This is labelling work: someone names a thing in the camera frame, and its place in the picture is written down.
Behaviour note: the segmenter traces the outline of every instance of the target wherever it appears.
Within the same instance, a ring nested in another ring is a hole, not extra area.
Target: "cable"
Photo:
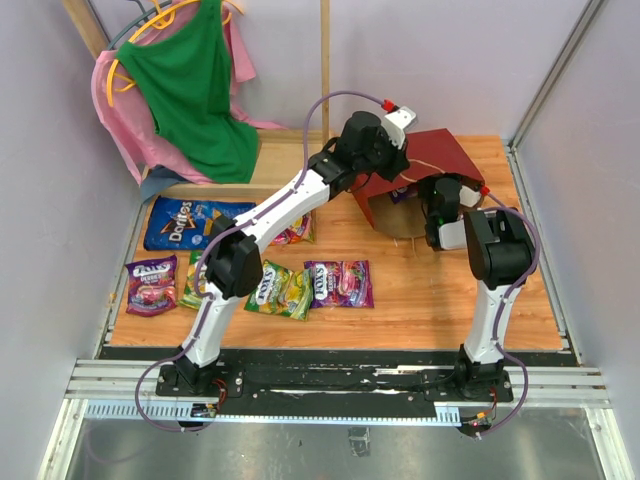
[[[371,180],[371,177],[373,176],[373,173],[370,173],[369,176],[367,177],[367,179],[364,181],[364,183],[362,185],[360,185],[358,188],[356,188],[355,190],[347,190],[347,193],[356,193],[359,192],[360,190],[362,190],[367,183],[369,183],[369,180]]]
[[[362,98],[366,98],[368,100],[371,100],[372,102],[377,103],[381,107],[384,107],[384,105],[385,105],[385,102],[383,100],[380,100],[380,99],[378,99],[378,98],[376,98],[376,97],[374,97],[372,95],[368,95],[366,93],[357,92],[357,91],[354,91],[354,90],[337,90],[335,92],[331,92],[331,93],[329,93],[327,95],[322,96],[318,101],[316,101],[311,106],[311,108],[309,109],[309,112],[307,113],[307,116],[304,119],[304,124],[303,124],[303,127],[302,127],[302,149],[303,149],[304,164],[303,164],[300,176],[298,177],[298,180],[296,181],[296,183],[293,185],[293,188],[291,190],[288,190],[284,195],[282,195],[276,201],[271,203],[267,208],[265,208],[262,212],[258,213],[252,219],[247,220],[246,222],[244,222],[244,223],[242,223],[240,225],[236,225],[235,227],[232,227],[229,230],[225,230],[224,232],[222,232],[221,234],[216,236],[213,240],[211,240],[209,245],[207,245],[207,248],[204,249],[204,251],[202,252],[202,256],[200,257],[200,260],[198,260],[198,263],[196,264],[194,290],[195,290],[196,295],[198,297],[202,298],[205,301],[205,305],[204,305],[204,309],[202,311],[202,315],[200,315],[200,320],[198,321],[198,324],[196,325],[196,329],[195,329],[191,339],[189,340],[187,345],[178,354],[174,355],[173,357],[169,357],[169,358],[165,358],[165,359],[162,359],[162,360],[158,360],[157,362],[151,364],[151,366],[149,366],[142,373],[142,375],[140,375],[140,378],[138,379],[138,383],[136,384],[136,389],[135,389],[135,392],[134,392],[134,401],[135,401],[135,404],[136,404],[136,410],[138,411],[140,416],[147,423],[149,423],[150,425],[156,427],[157,429],[163,430],[165,432],[182,433],[182,432],[199,432],[199,431],[201,431],[201,430],[203,430],[203,429],[205,429],[205,428],[207,428],[209,426],[209,424],[207,423],[206,425],[204,425],[202,427],[168,427],[168,426],[165,426],[165,425],[162,425],[162,424],[160,424],[158,422],[153,421],[144,412],[144,410],[142,408],[142,404],[140,403],[140,389],[142,388],[142,382],[144,382],[144,379],[155,368],[159,367],[160,365],[164,365],[166,363],[173,363],[173,362],[181,359],[182,357],[186,356],[187,353],[189,353],[189,351],[193,348],[193,346],[196,343],[196,340],[200,337],[200,333],[202,332],[202,329],[204,327],[205,321],[206,321],[207,316],[209,314],[209,309],[211,308],[211,304],[215,300],[215,297],[213,296],[212,293],[209,293],[209,292],[204,292],[203,293],[203,292],[201,292],[200,291],[200,286],[198,285],[198,282],[200,281],[200,273],[202,271],[202,266],[204,264],[204,261],[206,260],[206,258],[211,253],[211,250],[213,250],[213,247],[215,247],[218,243],[220,243],[220,241],[222,241],[224,238],[228,237],[229,235],[232,235],[232,234],[242,230],[243,228],[248,227],[249,225],[253,224],[255,221],[257,221],[260,218],[262,218],[264,215],[266,215],[268,212],[270,212],[275,207],[280,205],[282,202],[284,202],[287,198],[289,198],[291,195],[293,195],[297,191],[298,187],[302,184],[302,182],[304,181],[305,176],[307,175],[307,170],[309,170],[309,124],[311,123],[311,117],[313,116],[313,113],[316,111],[316,109],[323,102],[325,102],[329,98],[336,97],[338,95],[354,95],[356,97],[362,97]]]
[[[527,277],[531,275],[536,268],[538,268],[538,263],[540,261],[540,250],[542,248],[542,241],[540,240],[540,234],[538,233],[538,230],[536,229],[535,225],[531,222],[531,220],[529,220],[527,217],[525,217],[522,213],[517,211],[515,208],[507,207],[498,198],[496,198],[495,195],[493,195],[491,192],[487,192],[487,196],[491,200],[496,202],[498,204],[498,207],[489,207],[489,208],[483,209],[482,211],[495,212],[495,211],[501,210],[504,212],[508,212],[512,215],[515,215],[520,220],[522,220],[522,222],[527,226],[527,229],[529,230],[529,232],[531,232],[531,235],[533,235],[534,252],[533,252],[533,260],[529,268],[504,293],[503,301],[500,302],[500,305],[498,306],[498,310],[496,311],[496,317],[493,322],[493,330],[492,330],[493,340],[495,341],[496,349],[504,356],[504,358],[512,361],[522,369],[522,376],[524,379],[524,384],[522,386],[522,395],[520,396],[520,400],[518,400],[518,403],[513,408],[513,410],[511,410],[511,412],[509,412],[509,414],[506,417],[504,417],[498,423],[493,425],[489,430],[479,433],[480,437],[485,437],[486,435],[493,433],[496,430],[499,430],[500,428],[502,428],[506,423],[508,423],[513,417],[515,417],[518,414],[518,412],[522,408],[522,405],[524,405],[524,402],[527,399],[527,394],[529,392],[529,372],[527,370],[527,366],[519,358],[516,358],[510,353],[506,352],[502,347],[502,345],[500,345],[500,343],[498,342],[498,327],[500,325],[500,317],[502,316],[502,312],[504,311],[504,308],[507,300],[509,299],[509,296],[513,293],[513,291],[516,288],[518,288],[520,285],[524,283]]]
[[[438,167],[437,165],[432,165],[432,164],[430,164],[430,163],[423,162],[422,160],[416,160],[416,159],[414,159],[414,158],[410,158],[410,159],[409,159],[409,163],[418,163],[418,164],[420,164],[420,165],[424,165],[425,167],[433,168],[434,170],[437,170],[437,171],[439,171],[439,172],[440,172],[440,173],[442,173],[442,174],[447,173],[447,172],[445,172],[442,168]],[[418,183],[418,180],[414,180],[413,178],[407,177],[404,173],[401,173],[401,174],[400,174],[400,177],[401,177],[403,180],[405,180],[405,181],[407,181],[407,182],[409,182],[409,183]]]
[[[456,376],[456,371],[455,369],[451,371],[451,373],[449,375],[447,375],[446,377],[443,378],[438,378],[436,380],[434,380],[433,382],[429,382],[427,384],[424,385],[424,390],[428,390],[431,387],[435,387],[437,385],[442,385],[444,383],[449,383],[451,380],[453,380],[453,377]]]

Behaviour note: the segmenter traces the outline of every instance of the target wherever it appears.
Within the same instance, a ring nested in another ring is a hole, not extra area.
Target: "wooden pole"
[[[107,39],[89,5],[87,5],[87,1],[62,0],[62,5],[67,10],[91,55],[93,58],[97,58],[100,52],[107,48]]]
[[[329,93],[329,54],[331,50],[329,24],[331,12],[329,9],[331,0],[320,0],[320,40],[322,55],[322,95]],[[329,141],[329,100],[322,104],[322,144]]]

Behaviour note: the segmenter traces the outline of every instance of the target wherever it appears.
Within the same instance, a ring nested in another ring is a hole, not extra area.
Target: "clothing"
[[[214,181],[251,180],[258,133],[231,117],[231,57],[219,0],[202,0],[191,21],[161,42],[126,42],[116,58],[147,101],[156,134]]]
[[[180,1],[174,0],[173,3],[180,3]],[[148,45],[170,37],[187,24],[199,8],[199,3],[179,8],[175,12],[175,19],[171,25],[163,30],[149,28],[136,43]],[[227,12],[223,12],[224,18],[226,18],[227,14]],[[237,89],[239,83],[254,78],[256,73],[233,18],[224,26],[224,29],[227,47],[233,61],[232,90],[234,90],[234,88]],[[96,60],[91,81],[91,93],[100,121],[111,133],[127,168],[136,182],[138,184],[142,182],[141,170],[145,165],[150,168],[163,165],[192,183],[210,183],[211,180],[198,172],[180,150],[154,133],[151,112],[138,88],[132,88],[127,92],[114,93],[113,108],[108,105],[106,79],[115,55],[116,52],[113,50],[104,51]],[[118,65],[116,72],[129,76],[122,64]],[[125,85],[124,81],[114,78],[114,86],[116,88]],[[237,120],[246,122],[256,128],[283,128],[273,122],[255,121],[233,103],[231,114]]]
[[[156,167],[151,170],[140,184],[140,198],[142,203],[151,200],[156,194],[177,183],[188,182],[173,170],[166,167]]]

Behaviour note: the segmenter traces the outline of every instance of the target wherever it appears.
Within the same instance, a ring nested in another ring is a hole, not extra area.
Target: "red connector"
[[[384,104],[382,104],[382,109],[387,113],[391,113],[395,112],[398,109],[398,106],[391,100],[385,98]]]

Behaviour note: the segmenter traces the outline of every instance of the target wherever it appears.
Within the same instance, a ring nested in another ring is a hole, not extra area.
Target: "candy bag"
[[[313,302],[320,307],[373,307],[373,286],[367,260],[304,262],[311,269]]]
[[[311,272],[294,272],[265,260],[262,281],[249,296],[244,309],[306,320],[313,298]]]
[[[396,203],[400,203],[405,198],[412,198],[418,195],[418,185],[412,183],[411,185],[407,185],[406,187],[400,187],[395,190],[391,190],[389,192],[389,197],[391,197],[391,201],[395,205]]]
[[[229,218],[248,212],[255,203],[177,200],[158,197],[144,236],[146,250],[202,250],[207,246],[214,211]]]
[[[288,245],[298,242],[315,243],[315,214],[313,211],[305,213],[296,220],[289,228],[279,234],[270,245]]]
[[[127,313],[152,317],[176,308],[175,255],[125,266],[129,271]]]
[[[198,260],[202,257],[202,252],[199,250],[194,250],[191,252],[189,257],[189,268],[187,269],[187,284],[184,287],[184,295],[178,301],[178,303],[184,307],[195,308],[198,310],[200,308],[200,304],[202,303],[202,298],[196,295],[196,289],[194,287],[194,279],[196,278],[196,265],[198,264]],[[205,280],[204,274],[207,271],[206,266],[202,267],[202,271],[200,272],[200,281],[198,285],[200,286],[200,292],[205,292]]]

